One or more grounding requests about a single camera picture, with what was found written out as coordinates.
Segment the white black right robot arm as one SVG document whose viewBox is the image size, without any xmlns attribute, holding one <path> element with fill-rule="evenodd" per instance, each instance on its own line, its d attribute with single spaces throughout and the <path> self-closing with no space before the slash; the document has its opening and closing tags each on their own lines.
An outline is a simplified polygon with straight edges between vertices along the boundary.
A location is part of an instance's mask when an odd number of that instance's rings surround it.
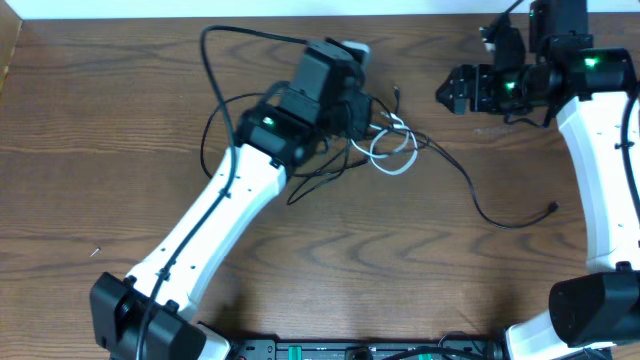
<svg viewBox="0 0 640 360">
<path fill-rule="evenodd" d="M 489 64 L 454 68 L 436 100 L 512 125 L 538 108 L 568 147 L 587 231 L 587 272 L 509 327 L 493 359 L 608 357 L 639 339 L 639 81 L 630 53 L 598 48 L 583 1 L 534 1 L 529 33 L 507 13 L 481 29 Z"/>
</svg>

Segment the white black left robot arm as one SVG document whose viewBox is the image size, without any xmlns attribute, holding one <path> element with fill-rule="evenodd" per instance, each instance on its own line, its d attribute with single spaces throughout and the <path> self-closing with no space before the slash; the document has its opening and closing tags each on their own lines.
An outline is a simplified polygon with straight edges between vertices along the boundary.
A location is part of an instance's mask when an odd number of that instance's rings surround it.
<svg viewBox="0 0 640 360">
<path fill-rule="evenodd" d="M 90 291 L 96 342 L 112 359 L 226 359 L 232 343 L 193 323 L 224 258 L 256 215 L 329 136 L 360 137 L 368 45 L 307 43 L 292 81 L 273 84 L 246 110 L 202 193 L 166 238 L 124 279 L 105 272 Z"/>
</svg>

